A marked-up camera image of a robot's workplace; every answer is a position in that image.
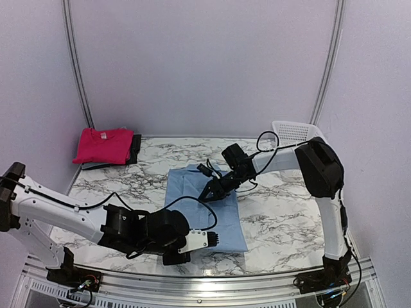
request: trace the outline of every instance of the purple wall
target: purple wall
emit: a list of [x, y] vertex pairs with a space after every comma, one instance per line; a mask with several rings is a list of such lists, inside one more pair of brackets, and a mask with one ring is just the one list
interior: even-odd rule
[[411, 2], [348, 1], [319, 126], [345, 165], [345, 205], [388, 307], [411, 307]]
[[257, 136], [310, 120], [336, 1], [73, 1], [98, 129]]
[[[60, 1], [0, 2], [0, 173], [26, 164], [38, 182], [67, 189], [85, 126]], [[0, 303], [8, 307], [27, 252], [0, 234]]]

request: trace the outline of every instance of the white basket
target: white basket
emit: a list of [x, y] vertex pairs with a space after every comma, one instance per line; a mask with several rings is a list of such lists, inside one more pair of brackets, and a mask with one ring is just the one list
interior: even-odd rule
[[280, 137], [280, 146], [307, 141], [314, 137], [321, 137], [327, 142], [320, 129], [311, 124], [272, 121], [272, 129]]

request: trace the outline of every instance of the black folded clothing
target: black folded clothing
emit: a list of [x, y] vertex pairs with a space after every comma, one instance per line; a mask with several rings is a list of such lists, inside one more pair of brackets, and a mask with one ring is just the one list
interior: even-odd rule
[[[133, 140], [130, 146], [130, 158], [126, 161], [126, 165], [134, 165], [137, 163], [137, 155], [140, 152], [141, 147], [141, 135], [134, 134]], [[108, 164], [105, 162], [86, 162], [82, 164], [82, 170], [95, 170], [111, 166], [118, 166], [114, 164]]]

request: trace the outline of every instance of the marble table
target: marble table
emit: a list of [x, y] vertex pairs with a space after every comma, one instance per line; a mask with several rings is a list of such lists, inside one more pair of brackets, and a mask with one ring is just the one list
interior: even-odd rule
[[[164, 206], [169, 169], [205, 163], [207, 158], [227, 169], [221, 152], [235, 142], [246, 153], [256, 150], [255, 139], [143, 139], [136, 165], [82, 171], [70, 196], [97, 203], [117, 191], [131, 207], [155, 211]], [[142, 255], [129, 261], [120, 252], [60, 228], [54, 228], [51, 236], [74, 252], [78, 264], [134, 273], [256, 275], [321, 265], [324, 238], [319, 210], [301, 175], [275, 172], [259, 176], [257, 182], [257, 189], [238, 194], [241, 227], [249, 248], [245, 253], [200, 250], [191, 254], [190, 263], [163, 266], [159, 256]], [[121, 205], [115, 198], [110, 202]]]

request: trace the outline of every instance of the vertical metal post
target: vertical metal post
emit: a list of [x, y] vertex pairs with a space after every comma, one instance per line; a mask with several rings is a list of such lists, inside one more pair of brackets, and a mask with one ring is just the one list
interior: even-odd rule
[[317, 125], [319, 118], [320, 118], [322, 107], [324, 105], [324, 100], [326, 98], [329, 80], [331, 78], [331, 73], [334, 68], [335, 60], [337, 58], [337, 51], [338, 51], [338, 45], [340, 43], [342, 22], [344, 18], [344, 8], [345, 8], [345, 0], [337, 0], [333, 32], [331, 35], [331, 41], [329, 43], [329, 49], [328, 49], [328, 57], [326, 61], [326, 66], [324, 68], [324, 74], [322, 75], [319, 93], [317, 94], [317, 100], [315, 102], [313, 113], [311, 115], [310, 124]]
[[82, 110], [84, 118], [86, 120], [87, 126], [94, 128], [94, 122], [91, 116], [91, 110], [89, 102], [87, 100], [87, 95], [85, 93], [85, 87], [83, 84], [82, 72], [80, 70], [80, 64], [78, 61], [78, 54], [76, 49], [76, 42], [74, 39], [74, 29], [73, 29], [73, 20], [71, 18], [71, 4], [70, 0], [62, 0], [63, 6], [63, 18], [64, 26], [66, 28], [67, 44], [69, 47], [69, 55], [71, 59], [71, 66], [74, 71], [74, 80], [76, 82], [76, 87], [78, 95], [80, 97], [80, 103], [82, 105]]

